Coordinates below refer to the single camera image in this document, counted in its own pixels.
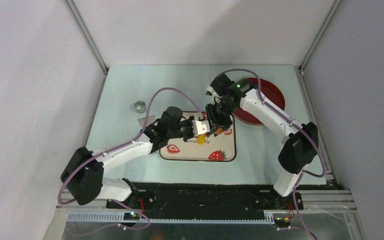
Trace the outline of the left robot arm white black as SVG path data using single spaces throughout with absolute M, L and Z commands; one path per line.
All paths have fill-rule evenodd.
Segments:
M 180 108 L 170 106 L 155 121 L 149 122 L 146 118 L 138 136 L 126 143 L 100 152 L 85 146 L 76 149 L 60 176 L 58 203 L 71 203 L 62 199 L 63 191 L 68 190 L 72 200 L 81 206 L 96 199 L 115 199 L 125 208 L 133 208 L 138 202 L 136 187 L 127 178 L 114 180 L 106 174 L 131 160 L 159 151 L 171 139 L 187 141 L 197 135 L 196 128 L 204 126 L 194 116 L 186 118 Z

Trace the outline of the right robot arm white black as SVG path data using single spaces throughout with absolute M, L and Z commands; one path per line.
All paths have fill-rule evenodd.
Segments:
M 290 194 L 300 175 L 317 154 L 317 126 L 312 122 L 303 124 L 287 115 L 263 95 L 258 82 L 249 78 L 234 82 L 226 74 L 220 74 L 207 87 L 206 94 L 211 96 L 211 103 L 205 106 L 208 136 L 228 130 L 233 124 L 231 115 L 237 109 L 253 115 L 277 136 L 283 145 L 278 155 L 281 171 L 270 201 L 275 208 L 284 209 L 291 202 Z

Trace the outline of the yellow dough piece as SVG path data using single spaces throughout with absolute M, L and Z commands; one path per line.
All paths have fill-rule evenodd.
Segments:
M 208 144 L 208 137 L 206 134 L 201 134 L 196 137 L 196 141 L 199 145 L 205 145 Z

